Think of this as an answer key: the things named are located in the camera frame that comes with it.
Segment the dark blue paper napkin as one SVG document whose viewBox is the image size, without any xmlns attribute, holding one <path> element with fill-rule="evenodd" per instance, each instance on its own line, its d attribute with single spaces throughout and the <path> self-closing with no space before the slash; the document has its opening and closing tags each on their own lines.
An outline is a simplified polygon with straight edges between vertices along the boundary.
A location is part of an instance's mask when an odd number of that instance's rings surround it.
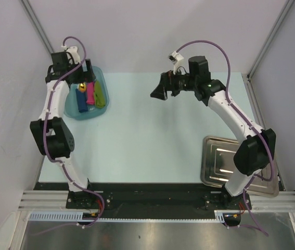
<svg viewBox="0 0 295 250">
<path fill-rule="evenodd" d="M 76 93 L 76 102 L 78 105 L 78 111 L 84 113 L 88 111 L 88 106 L 86 103 L 86 96 L 84 92 L 81 92 L 79 89 L 75 90 Z"/>
</svg>

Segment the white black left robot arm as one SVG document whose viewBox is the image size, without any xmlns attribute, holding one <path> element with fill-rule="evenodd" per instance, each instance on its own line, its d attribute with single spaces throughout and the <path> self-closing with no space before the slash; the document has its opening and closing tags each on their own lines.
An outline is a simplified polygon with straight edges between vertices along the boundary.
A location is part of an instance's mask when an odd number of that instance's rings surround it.
<svg viewBox="0 0 295 250">
<path fill-rule="evenodd" d="M 73 134 L 63 120 L 65 102 L 72 84 L 93 81 L 90 60 L 86 61 L 86 70 L 81 62 L 74 60 L 73 52 L 64 51 L 51 55 L 46 80 L 47 95 L 45 105 L 38 120 L 30 122 L 30 130 L 40 153 L 57 165 L 67 179 L 69 205 L 79 203 L 84 208 L 92 207 L 96 202 L 95 194 L 88 190 L 90 182 L 78 169 L 73 151 Z"/>
</svg>

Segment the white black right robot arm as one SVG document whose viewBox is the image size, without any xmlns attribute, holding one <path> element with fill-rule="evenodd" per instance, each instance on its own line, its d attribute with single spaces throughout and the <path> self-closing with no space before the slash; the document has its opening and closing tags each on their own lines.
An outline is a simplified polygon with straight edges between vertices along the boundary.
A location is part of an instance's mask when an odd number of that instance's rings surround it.
<svg viewBox="0 0 295 250">
<path fill-rule="evenodd" d="M 239 204 L 239 195 L 249 187 L 252 178 L 273 163 L 276 134 L 263 129 L 250 120 L 229 96 L 226 86 L 211 78 L 208 61 L 204 56 L 188 60 L 189 71 L 181 73 L 184 57 L 177 52 L 169 55 L 172 70 L 163 72 L 152 98 L 167 100 L 168 95 L 177 96 L 181 91 L 192 91 L 197 100 L 214 111 L 230 128 L 240 146 L 233 157 L 235 171 L 223 185 L 221 204 L 233 209 Z"/>
</svg>

